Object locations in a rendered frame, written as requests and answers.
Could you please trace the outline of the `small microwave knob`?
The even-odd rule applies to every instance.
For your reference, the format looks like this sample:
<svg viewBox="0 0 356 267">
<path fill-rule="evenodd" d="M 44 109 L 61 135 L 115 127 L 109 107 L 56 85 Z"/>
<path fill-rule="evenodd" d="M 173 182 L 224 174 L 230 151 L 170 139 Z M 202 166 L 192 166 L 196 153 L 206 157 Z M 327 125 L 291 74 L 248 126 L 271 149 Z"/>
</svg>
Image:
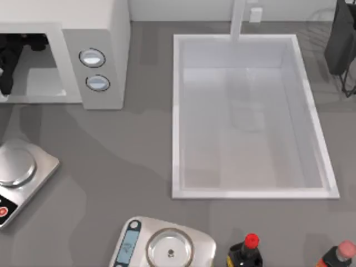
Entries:
<svg viewBox="0 0 356 267">
<path fill-rule="evenodd" d="M 86 86 L 96 92 L 103 92 L 110 88 L 110 81 L 103 75 L 94 75 L 86 78 Z"/>
</svg>

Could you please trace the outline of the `large microwave knob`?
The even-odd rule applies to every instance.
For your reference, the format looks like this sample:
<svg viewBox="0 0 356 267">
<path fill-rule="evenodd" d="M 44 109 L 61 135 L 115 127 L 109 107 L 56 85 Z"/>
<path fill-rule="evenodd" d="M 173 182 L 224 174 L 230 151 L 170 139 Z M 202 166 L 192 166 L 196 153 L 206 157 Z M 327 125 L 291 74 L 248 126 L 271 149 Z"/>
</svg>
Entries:
<svg viewBox="0 0 356 267">
<path fill-rule="evenodd" d="M 98 68 L 105 64 L 105 55 L 97 49 L 89 48 L 79 53 L 79 59 L 83 65 L 89 68 Z"/>
</svg>

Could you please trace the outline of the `dark bottle with pink cap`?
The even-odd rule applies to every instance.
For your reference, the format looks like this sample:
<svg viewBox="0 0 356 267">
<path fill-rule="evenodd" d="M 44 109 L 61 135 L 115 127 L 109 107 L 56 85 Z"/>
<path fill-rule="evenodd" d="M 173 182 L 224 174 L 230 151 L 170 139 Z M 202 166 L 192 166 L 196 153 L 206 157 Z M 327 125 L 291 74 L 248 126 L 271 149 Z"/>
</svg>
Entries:
<svg viewBox="0 0 356 267">
<path fill-rule="evenodd" d="M 355 256 L 356 245 L 350 240 L 344 240 L 339 245 L 331 247 L 315 267 L 350 267 Z"/>
</svg>

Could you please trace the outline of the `silver scale with red button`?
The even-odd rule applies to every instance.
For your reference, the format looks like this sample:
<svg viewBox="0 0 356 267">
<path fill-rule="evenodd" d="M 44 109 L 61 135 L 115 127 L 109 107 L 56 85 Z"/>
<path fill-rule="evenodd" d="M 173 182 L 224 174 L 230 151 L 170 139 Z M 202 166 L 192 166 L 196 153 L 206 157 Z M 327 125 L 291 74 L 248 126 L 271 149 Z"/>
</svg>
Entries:
<svg viewBox="0 0 356 267">
<path fill-rule="evenodd" d="M 60 161 L 22 139 L 0 145 L 0 231 L 31 201 L 54 175 Z"/>
</svg>

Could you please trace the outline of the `dark bottle with red cap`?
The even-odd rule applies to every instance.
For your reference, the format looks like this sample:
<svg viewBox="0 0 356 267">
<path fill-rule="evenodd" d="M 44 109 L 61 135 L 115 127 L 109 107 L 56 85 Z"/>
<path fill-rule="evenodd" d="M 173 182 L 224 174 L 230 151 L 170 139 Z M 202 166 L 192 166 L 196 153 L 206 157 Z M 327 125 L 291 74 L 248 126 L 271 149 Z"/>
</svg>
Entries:
<svg viewBox="0 0 356 267">
<path fill-rule="evenodd" d="M 248 233 L 243 242 L 231 246 L 226 258 L 226 267 L 263 267 L 259 241 L 257 234 Z"/>
</svg>

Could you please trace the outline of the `pale microwave oven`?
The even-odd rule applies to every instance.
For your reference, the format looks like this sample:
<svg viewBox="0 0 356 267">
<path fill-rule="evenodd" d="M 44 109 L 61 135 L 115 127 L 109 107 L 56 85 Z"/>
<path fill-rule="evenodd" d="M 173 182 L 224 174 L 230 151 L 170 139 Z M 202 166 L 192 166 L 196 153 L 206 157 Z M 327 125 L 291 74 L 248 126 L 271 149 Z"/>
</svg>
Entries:
<svg viewBox="0 0 356 267">
<path fill-rule="evenodd" d="M 128 0 L 0 0 L 0 33 L 44 33 L 43 51 L 24 46 L 9 96 L 0 103 L 80 103 L 87 110 L 123 107 L 130 49 Z M 89 68 L 83 50 L 100 50 L 104 65 Z M 103 75 L 110 88 L 96 92 L 86 78 Z"/>
</svg>

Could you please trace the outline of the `tall white tap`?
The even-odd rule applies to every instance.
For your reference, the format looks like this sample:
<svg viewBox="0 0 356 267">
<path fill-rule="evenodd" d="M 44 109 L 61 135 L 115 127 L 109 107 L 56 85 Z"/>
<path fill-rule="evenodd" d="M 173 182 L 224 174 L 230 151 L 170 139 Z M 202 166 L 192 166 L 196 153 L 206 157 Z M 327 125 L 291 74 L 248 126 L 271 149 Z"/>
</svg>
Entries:
<svg viewBox="0 0 356 267">
<path fill-rule="evenodd" d="M 230 37 L 233 42 L 239 40 L 243 23 L 246 0 L 233 0 L 233 10 L 230 25 Z"/>
</svg>

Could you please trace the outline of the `white sink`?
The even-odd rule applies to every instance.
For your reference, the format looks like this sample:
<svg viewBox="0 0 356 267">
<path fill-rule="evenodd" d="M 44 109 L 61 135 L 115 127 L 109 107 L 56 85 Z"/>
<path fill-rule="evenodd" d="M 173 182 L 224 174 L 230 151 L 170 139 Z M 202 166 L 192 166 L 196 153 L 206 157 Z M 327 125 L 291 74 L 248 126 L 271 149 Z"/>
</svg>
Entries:
<svg viewBox="0 0 356 267">
<path fill-rule="evenodd" d="M 338 199 L 294 34 L 176 34 L 174 199 Z"/>
</svg>

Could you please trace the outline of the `silver scale with blue display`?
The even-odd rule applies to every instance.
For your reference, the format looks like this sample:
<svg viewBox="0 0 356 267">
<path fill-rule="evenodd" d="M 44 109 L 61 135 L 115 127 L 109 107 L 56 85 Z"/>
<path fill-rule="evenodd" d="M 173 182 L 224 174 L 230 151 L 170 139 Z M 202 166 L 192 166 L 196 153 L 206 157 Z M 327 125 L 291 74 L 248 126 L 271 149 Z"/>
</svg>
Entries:
<svg viewBox="0 0 356 267">
<path fill-rule="evenodd" d="M 108 267 L 214 267 L 216 242 L 208 234 L 144 216 L 128 219 Z"/>
</svg>

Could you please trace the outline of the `small white wall box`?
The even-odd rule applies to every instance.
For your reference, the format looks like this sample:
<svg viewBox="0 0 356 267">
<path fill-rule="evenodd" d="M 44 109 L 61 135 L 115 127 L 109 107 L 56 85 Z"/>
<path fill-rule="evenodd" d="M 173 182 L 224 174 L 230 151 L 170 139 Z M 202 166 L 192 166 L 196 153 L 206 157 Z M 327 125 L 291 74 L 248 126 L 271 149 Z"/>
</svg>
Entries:
<svg viewBox="0 0 356 267">
<path fill-rule="evenodd" d="M 263 8 L 262 7 L 253 7 L 250 10 L 250 23 L 260 23 L 263 16 Z"/>
</svg>

